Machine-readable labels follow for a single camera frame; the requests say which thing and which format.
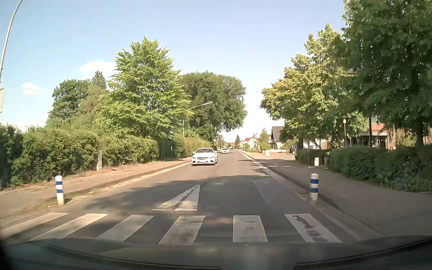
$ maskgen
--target distant car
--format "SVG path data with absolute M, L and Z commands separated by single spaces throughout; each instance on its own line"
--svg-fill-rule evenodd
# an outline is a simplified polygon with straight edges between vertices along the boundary
M 218 163 L 218 155 L 217 152 L 211 147 L 198 148 L 196 151 L 193 152 L 191 161 L 191 166 L 197 164 L 216 165 Z

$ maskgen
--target house roof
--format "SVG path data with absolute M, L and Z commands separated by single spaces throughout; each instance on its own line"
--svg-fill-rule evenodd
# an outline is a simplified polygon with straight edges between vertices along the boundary
M 281 130 L 283 130 L 284 126 L 272 126 L 271 127 L 271 137 L 273 140 L 279 141 L 279 136 L 281 135 Z

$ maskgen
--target cloud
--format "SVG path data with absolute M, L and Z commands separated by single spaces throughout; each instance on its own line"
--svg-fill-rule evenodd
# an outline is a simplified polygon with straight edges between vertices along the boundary
M 24 95 L 38 95 L 41 91 L 41 87 L 32 83 L 25 83 L 22 85 L 22 93 Z
M 106 78 L 106 80 L 108 80 L 109 76 L 114 74 L 115 68 L 115 62 L 106 62 L 105 60 L 99 60 L 97 62 L 92 61 L 86 63 L 86 65 L 79 68 L 79 71 L 84 74 L 85 79 L 91 79 L 94 76 L 95 72 L 99 70 Z

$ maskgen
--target sidewalk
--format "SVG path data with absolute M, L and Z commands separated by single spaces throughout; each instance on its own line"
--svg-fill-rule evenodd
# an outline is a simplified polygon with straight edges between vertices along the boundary
M 319 198 L 383 235 L 432 235 L 432 193 L 408 193 L 354 181 L 325 169 L 308 168 L 294 155 L 243 152 L 275 173 L 309 189 L 311 174 L 319 175 Z
M 165 162 L 155 162 L 130 166 L 128 169 L 104 170 L 91 176 L 64 179 L 64 194 L 76 191 L 91 190 L 105 184 L 117 184 L 135 177 L 152 174 L 191 161 L 191 157 Z M 41 184 L 29 184 L 13 190 L 0 192 L 0 218 L 15 214 L 41 201 L 56 197 L 54 181 Z

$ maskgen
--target car hood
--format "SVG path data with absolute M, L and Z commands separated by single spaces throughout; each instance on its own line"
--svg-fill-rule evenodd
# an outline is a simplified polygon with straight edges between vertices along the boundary
M 361 242 L 137 245 L 96 238 L 59 238 L 5 246 L 16 269 L 386 269 L 427 265 L 432 236 Z
M 214 155 L 215 155 L 215 153 L 196 153 L 192 157 L 193 158 L 210 158 Z

